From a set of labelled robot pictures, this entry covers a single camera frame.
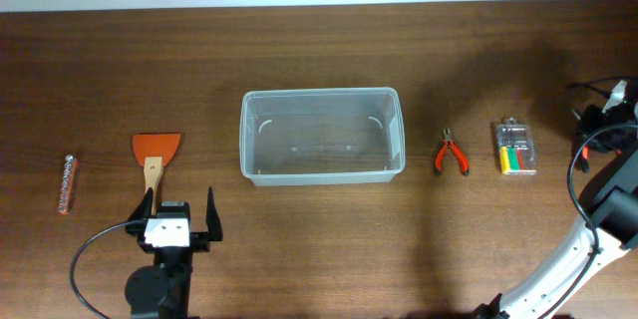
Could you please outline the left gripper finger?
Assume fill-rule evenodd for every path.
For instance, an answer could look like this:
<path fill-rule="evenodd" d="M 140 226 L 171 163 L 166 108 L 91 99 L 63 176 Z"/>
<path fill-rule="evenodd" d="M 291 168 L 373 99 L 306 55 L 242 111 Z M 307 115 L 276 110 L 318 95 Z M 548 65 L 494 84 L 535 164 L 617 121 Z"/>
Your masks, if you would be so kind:
<path fill-rule="evenodd" d="M 205 222 L 209 233 L 222 232 L 221 221 L 215 207 L 214 194 L 211 186 L 208 188 L 207 192 Z"/>
<path fill-rule="evenodd" d="M 142 201 L 129 216 L 128 221 L 148 219 L 154 208 L 154 190 L 147 189 Z"/>

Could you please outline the clear screwdriver set case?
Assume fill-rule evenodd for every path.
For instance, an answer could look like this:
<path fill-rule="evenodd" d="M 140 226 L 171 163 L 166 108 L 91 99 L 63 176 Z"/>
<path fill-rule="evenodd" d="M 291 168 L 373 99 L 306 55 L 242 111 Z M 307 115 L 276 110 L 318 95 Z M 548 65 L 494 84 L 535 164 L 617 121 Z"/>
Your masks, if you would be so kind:
<path fill-rule="evenodd" d="M 500 171 L 505 175 L 535 175 L 536 154 L 531 128 L 515 118 L 495 126 Z"/>

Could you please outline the small red cutting pliers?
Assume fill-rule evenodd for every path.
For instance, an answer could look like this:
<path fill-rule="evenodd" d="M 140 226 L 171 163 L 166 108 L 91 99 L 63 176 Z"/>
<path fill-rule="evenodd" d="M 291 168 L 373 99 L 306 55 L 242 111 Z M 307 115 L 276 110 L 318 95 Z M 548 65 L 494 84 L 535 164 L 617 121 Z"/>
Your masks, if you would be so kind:
<path fill-rule="evenodd" d="M 450 151 L 454 155 L 456 160 L 458 161 L 458 164 L 460 166 L 461 174 L 465 175 L 465 176 L 468 176 L 470 174 L 470 163 L 469 163 L 469 160 L 468 160 L 467 156 L 465 155 L 465 153 L 457 145 L 450 128 L 444 128 L 443 129 L 443 137 L 442 137 L 441 145 L 440 145 L 439 151 L 437 152 L 437 154 L 435 156 L 435 161 L 434 161 L 434 173 L 435 173 L 435 175 L 441 175 L 442 174 L 442 172 L 443 172 L 443 159 L 444 159 L 447 151 Z"/>

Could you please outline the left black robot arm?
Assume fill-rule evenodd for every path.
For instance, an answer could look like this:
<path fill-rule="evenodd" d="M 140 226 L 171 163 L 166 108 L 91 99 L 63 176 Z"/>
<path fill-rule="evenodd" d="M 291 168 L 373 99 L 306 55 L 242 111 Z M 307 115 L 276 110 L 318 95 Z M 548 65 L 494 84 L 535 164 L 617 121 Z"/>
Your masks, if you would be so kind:
<path fill-rule="evenodd" d="M 152 213 L 155 193 L 147 190 L 125 226 L 140 249 L 154 257 L 154 263 L 130 275 L 125 298 L 133 318 L 187 319 L 192 258 L 210 250 L 212 242 L 223 240 L 221 221 L 213 190 L 207 191 L 206 231 L 190 230 L 190 206 L 185 201 L 164 202 Z"/>

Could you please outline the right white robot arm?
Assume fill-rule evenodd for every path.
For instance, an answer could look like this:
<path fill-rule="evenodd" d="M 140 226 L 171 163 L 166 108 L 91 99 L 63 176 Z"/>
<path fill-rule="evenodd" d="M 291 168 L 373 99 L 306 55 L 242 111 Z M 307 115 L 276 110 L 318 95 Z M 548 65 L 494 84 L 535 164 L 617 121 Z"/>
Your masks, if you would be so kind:
<path fill-rule="evenodd" d="M 473 318 L 551 318 L 596 273 L 637 248 L 637 145 L 622 151 L 581 193 L 573 184 L 582 150 L 598 136 L 619 130 L 636 132 L 637 125 L 592 132 L 568 165 L 567 191 L 577 216 L 562 242 L 519 284 L 477 307 Z"/>

